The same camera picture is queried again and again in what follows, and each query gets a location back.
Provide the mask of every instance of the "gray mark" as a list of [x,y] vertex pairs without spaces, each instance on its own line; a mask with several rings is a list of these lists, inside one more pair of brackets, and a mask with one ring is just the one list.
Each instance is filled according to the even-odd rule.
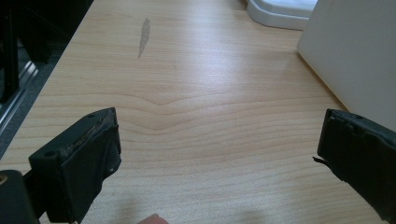
[[145,46],[149,42],[149,19],[143,22],[142,25],[142,37],[140,38],[140,46],[139,46],[139,58],[142,56],[143,51],[145,50]]

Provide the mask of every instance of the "table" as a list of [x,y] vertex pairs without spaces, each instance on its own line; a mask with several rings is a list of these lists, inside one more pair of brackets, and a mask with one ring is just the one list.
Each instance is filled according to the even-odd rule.
[[312,160],[326,108],[344,108],[300,35],[242,0],[96,0],[0,168],[26,173],[35,150],[115,106],[123,163],[84,223],[381,223]]

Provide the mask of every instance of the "white object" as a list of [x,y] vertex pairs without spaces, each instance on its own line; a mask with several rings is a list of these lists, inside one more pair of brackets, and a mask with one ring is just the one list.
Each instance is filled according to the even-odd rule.
[[396,132],[396,1],[319,0],[297,49],[352,112]]
[[248,15],[267,26],[303,30],[317,0],[249,0]]

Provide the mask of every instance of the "wooden surface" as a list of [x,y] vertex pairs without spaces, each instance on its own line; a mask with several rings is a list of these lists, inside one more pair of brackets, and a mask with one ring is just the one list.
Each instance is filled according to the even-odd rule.
[[84,223],[381,223],[312,160],[326,108],[343,106],[300,35],[254,22],[243,0],[95,0],[0,168],[25,173],[35,150],[115,106],[123,162]]

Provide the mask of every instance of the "wooden table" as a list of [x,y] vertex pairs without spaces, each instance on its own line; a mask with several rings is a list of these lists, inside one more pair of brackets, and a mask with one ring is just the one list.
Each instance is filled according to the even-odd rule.
[[115,106],[123,163],[84,223],[381,223],[312,160],[326,108],[343,106],[300,35],[242,0],[95,0],[0,168],[27,172],[35,150]]

